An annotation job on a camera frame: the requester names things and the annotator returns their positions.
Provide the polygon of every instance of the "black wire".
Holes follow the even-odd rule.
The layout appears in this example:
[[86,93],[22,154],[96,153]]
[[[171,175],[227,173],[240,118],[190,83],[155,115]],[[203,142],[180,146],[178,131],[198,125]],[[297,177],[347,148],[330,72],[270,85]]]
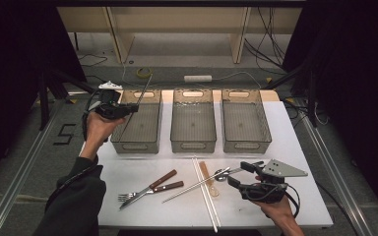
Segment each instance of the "black wire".
[[86,77],[93,77],[93,78],[97,78],[98,80],[102,81],[103,83],[107,83],[107,81],[106,81],[106,80],[103,80],[103,79],[101,79],[101,78],[100,78],[100,77],[98,77],[98,76],[86,76]]
[[279,59],[279,57],[282,58],[282,60],[284,59],[284,51],[279,47],[279,44],[276,41],[276,38],[274,37],[274,35],[275,35],[274,34],[275,21],[273,21],[273,18],[274,18],[274,15],[275,15],[275,8],[269,9],[269,23],[268,23],[267,26],[266,26],[266,23],[263,19],[262,13],[260,12],[260,8],[258,8],[258,12],[259,12],[260,18],[262,20],[263,26],[265,27],[265,30],[266,30],[265,35],[267,34],[269,36],[269,39],[272,42],[272,47],[273,47],[273,51],[275,53],[275,56],[276,56],[278,62],[281,64],[281,60]]
[[91,101],[94,99],[94,96],[98,92],[100,92],[100,89],[96,89],[92,93],[91,97],[88,99],[88,102],[86,104],[84,114],[82,115],[82,133],[84,135],[84,140],[86,140],[87,137],[88,137],[88,116],[89,116],[89,113],[90,113],[89,107],[91,106]]
[[97,58],[102,58],[103,60],[101,60],[101,61],[99,61],[99,62],[96,62],[96,63],[94,63],[94,64],[91,64],[91,65],[81,65],[81,66],[83,66],[83,67],[92,67],[92,66],[95,66],[95,65],[97,65],[97,64],[100,64],[100,63],[102,63],[102,62],[108,60],[107,57],[101,57],[101,56],[96,56],[96,55],[92,55],[92,54],[86,54],[85,56],[80,57],[80,58],[78,58],[78,59],[79,59],[79,61],[80,61],[80,60],[84,59],[84,58],[87,57],[87,56],[93,56],[93,57],[97,57]]
[[273,61],[271,58],[269,58],[268,56],[266,56],[265,54],[263,54],[263,52],[259,51],[258,49],[254,48],[254,46],[247,40],[247,38],[244,39],[245,42],[247,42],[246,44],[246,47],[247,47],[247,50],[256,56],[256,59],[261,59],[263,61],[266,61],[266,62],[270,62],[272,64],[274,64],[275,66],[279,67],[282,69],[282,66],[278,63],[276,63],[275,61]]
[[300,120],[298,120],[297,122],[296,122],[296,124],[293,126],[293,129],[303,120],[303,119],[305,119],[305,117],[307,117],[308,115],[304,115],[302,118],[300,118]]
[[318,181],[315,180],[315,183],[317,184],[318,187],[320,187],[324,192],[336,203],[336,205],[339,207],[340,211],[343,213],[343,215],[346,217],[346,220],[348,221],[349,225],[352,228],[352,231],[354,231],[354,234],[358,236],[357,229],[355,229],[354,225],[351,222],[351,218],[347,214],[345,208],[334,198],[334,196],[326,189],[324,186],[322,186]]
[[287,196],[288,199],[290,199],[290,201],[294,204],[294,206],[296,207],[296,211],[293,215],[293,217],[297,217],[299,215],[299,210],[300,210],[300,197],[299,197],[299,194],[297,193],[296,189],[293,188],[292,186],[290,185],[287,185],[288,187],[290,187],[295,193],[296,193],[296,196],[297,196],[297,201],[294,200],[294,198],[288,193],[288,192],[285,192],[284,194]]

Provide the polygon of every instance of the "white tabletop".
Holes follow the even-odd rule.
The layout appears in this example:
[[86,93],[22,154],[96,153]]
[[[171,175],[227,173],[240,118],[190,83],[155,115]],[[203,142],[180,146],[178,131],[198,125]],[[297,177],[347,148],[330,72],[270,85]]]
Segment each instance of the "white tabletop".
[[[165,102],[162,109],[160,147],[158,154],[118,154],[112,143],[105,143],[98,152],[103,165],[101,179],[106,182],[106,194],[98,219],[99,225],[121,228],[212,228],[212,223],[200,188],[194,189],[169,202],[168,197],[198,182],[192,158],[207,163],[210,174],[226,167],[237,168],[240,161],[265,162],[274,158],[308,172],[307,177],[286,178],[300,196],[300,213],[297,222],[302,227],[328,227],[333,224],[324,201],[315,184],[305,156],[293,131],[284,105],[279,101],[264,102],[272,134],[272,143],[264,154],[234,154],[222,151],[221,105],[215,103],[217,143],[214,153],[173,153],[170,127],[172,103]],[[182,180],[183,188],[144,196],[130,206],[119,210],[118,194],[139,192],[156,179],[175,169],[177,174],[163,184]],[[242,184],[252,184],[255,174],[242,171],[232,175]],[[213,198],[222,228],[258,228],[273,226],[271,219],[258,206],[242,200],[237,189],[226,182],[215,182],[220,191]],[[288,192],[296,198],[291,189]]]

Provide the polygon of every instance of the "floor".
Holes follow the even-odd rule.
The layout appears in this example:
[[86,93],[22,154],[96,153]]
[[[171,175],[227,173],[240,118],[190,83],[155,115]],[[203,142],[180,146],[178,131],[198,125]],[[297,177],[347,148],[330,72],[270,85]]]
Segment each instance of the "floor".
[[[70,33],[70,36],[75,44],[73,34]],[[255,46],[261,38],[262,35],[247,36]],[[277,39],[279,47],[285,51],[289,35],[278,35]],[[116,61],[108,34],[78,33],[78,42],[78,57],[81,58],[90,85],[98,85],[101,80],[113,80],[122,82],[124,87],[141,86],[141,83],[130,82],[125,78],[135,73],[136,68],[142,67],[157,70],[164,88],[182,81],[183,75],[190,73],[205,73],[203,75],[212,75],[213,78],[224,78],[233,72],[249,73],[256,77],[255,80],[262,87],[268,82],[267,79],[276,80],[281,76],[272,73],[281,72],[272,63],[259,62],[258,65],[256,57],[246,48],[241,63],[234,64],[226,35],[223,34],[138,34],[125,64]],[[261,51],[273,60],[278,60],[269,40],[264,41]],[[266,71],[259,69],[259,66],[266,68]],[[241,76],[245,77],[242,79],[246,83],[253,83],[246,74],[237,75]],[[286,83],[276,88],[280,98],[290,96],[290,86],[291,83]],[[80,124],[78,114],[83,111],[87,96],[72,86],[66,85],[66,88],[71,93],[69,104],[50,99],[52,116],[55,118],[48,129],[43,132],[38,130],[39,104],[36,103],[17,141],[0,163],[0,235],[32,234],[42,217],[45,201],[54,188],[54,180],[65,174],[72,165],[72,158],[65,156],[75,156],[80,151],[82,134],[75,124]],[[301,105],[304,100],[297,98],[294,102]],[[358,166],[353,164],[328,117],[319,115],[318,128],[314,129],[301,112],[297,113],[296,109],[288,105],[286,110],[315,180],[322,186],[321,195],[334,221],[334,225],[326,229],[304,228],[305,233],[355,235],[353,225],[360,235],[378,235],[378,200],[360,174]],[[67,123],[73,124],[63,130],[72,135],[70,141],[59,136],[60,127]],[[66,146],[54,145],[68,142],[70,144]],[[333,165],[336,167],[334,171],[330,170]],[[341,202],[346,215],[351,216],[350,221],[331,196]],[[111,228],[100,229],[100,235],[116,235],[117,232]],[[260,232],[262,235],[280,235],[276,228],[260,229]],[[131,234],[136,235],[136,232],[122,231],[122,235]]]

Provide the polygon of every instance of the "metal skewer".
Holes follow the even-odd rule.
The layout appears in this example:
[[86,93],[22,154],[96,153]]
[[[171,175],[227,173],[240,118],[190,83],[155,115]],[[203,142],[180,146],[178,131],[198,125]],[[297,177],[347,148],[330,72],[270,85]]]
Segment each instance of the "metal skewer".
[[164,204],[165,202],[167,202],[167,201],[169,201],[169,200],[172,200],[172,199],[174,199],[174,198],[176,198],[176,197],[178,197],[178,196],[180,196],[180,195],[182,195],[182,194],[188,192],[189,190],[191,190],[191,189],[193,189],[193,188],[195,188],[195,187],[200,186],[201,184],[207,182],[208,180],[210,180],[210,179],[212,179],[212,178],[215,178],[217,175],[221,175],[223,172],[225,172],[225,171],[227,171],[227,170],[229,170],[229,167],[227,167],[227,168],[224,169],[223,171],[220,171],[220,172],[216,173],[215,175],[211,176],[210,178],[205,179],[205,180],[203,180],[203,181],[201,181],[201,182],[199,182],[199,183],[197,183],[197,184],[194,184],[194,185],[192,185],[191,187],[189,187],[189,188],[187,188],[187,189],[181,191],[180,193],[177,193],[177,194],[171,196],[170,198],[164,200],[162,203]]

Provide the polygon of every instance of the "handle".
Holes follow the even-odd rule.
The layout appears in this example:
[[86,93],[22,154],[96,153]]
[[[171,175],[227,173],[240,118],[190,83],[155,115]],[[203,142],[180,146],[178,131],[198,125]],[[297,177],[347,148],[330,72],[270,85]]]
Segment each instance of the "handle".
[[159,184],[161,184],[162,182],[168,180],[170,177],[172,177],[173,175],[177,174],[177,171],[175,169],[173,169],[172,171],[168,172],[166,175],[164,175],[163,177],[159,178],[158,180],[156,180],[153,184],[151,184],[149,187],[151,189],[154,189],[155,187],[157,187]]
[[183,186],[183,181],[179,181],[179,182],[172,183],[172,184],[169,184],[169,185],[155,187],[155,188],[153,188],[153,193],[158,193],[158,192],[161,192],[161,191],[164,191],[164,190],[174,189],[174,188],[178,188],[178,187],[182,187],[182,186]]
[[[199,167],[201,167],[201,171],[202,171],[202,174],[204,175],[204,179],[210,178],[210,174],[208,173],[208,168],[207,168],[207,164],[205,163],[205,161],[199,162]],[[214,183],[213,179],[207,180],[208,186],[212,186],[213,183]]]

